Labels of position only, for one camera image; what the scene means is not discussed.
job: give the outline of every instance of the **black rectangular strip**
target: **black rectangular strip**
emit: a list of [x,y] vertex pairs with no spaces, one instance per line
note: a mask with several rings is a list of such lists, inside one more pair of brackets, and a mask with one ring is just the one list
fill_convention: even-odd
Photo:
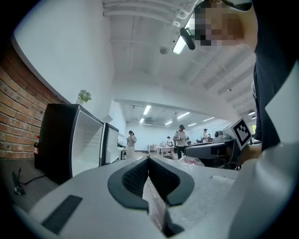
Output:
[[69,195],[42,223],[42,225],[55,234],[59,234],[66,222],[83,198]]

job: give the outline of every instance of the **potted plant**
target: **potted plant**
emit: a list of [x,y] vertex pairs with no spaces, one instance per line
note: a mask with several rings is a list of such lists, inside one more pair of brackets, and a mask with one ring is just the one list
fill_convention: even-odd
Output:
[[76,104],[79,104],[83,106],[85,103],[87,103],[89,100],[92,100],[92,95],[87,90],[81,90],[78,94],[78,99]]

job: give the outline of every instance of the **neck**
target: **neck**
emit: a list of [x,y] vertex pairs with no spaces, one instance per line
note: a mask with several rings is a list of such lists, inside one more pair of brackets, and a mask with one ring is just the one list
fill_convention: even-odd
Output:
[[257,45],[257,19],[253,6],[247,12],[237,12],[242,29],[242,43],[247,44],[253,51]]

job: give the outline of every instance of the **white plant pot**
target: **white plant pot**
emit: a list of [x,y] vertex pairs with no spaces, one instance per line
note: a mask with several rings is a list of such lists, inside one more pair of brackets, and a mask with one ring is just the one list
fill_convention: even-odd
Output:
[[81,106],[84,106],[84,105],[85,105],[85,101],[82,100],[82,99],[77,99],[76,104],[79,104],[79,105],[81,105]]

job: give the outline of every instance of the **green plant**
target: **green plant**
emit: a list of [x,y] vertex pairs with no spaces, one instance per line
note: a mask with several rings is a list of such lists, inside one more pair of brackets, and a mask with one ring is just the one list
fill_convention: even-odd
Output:
[[92,95],[87,90],[80,90],[78,94],[78,99],[81,99],[87,103],[87,101],[92,100]]

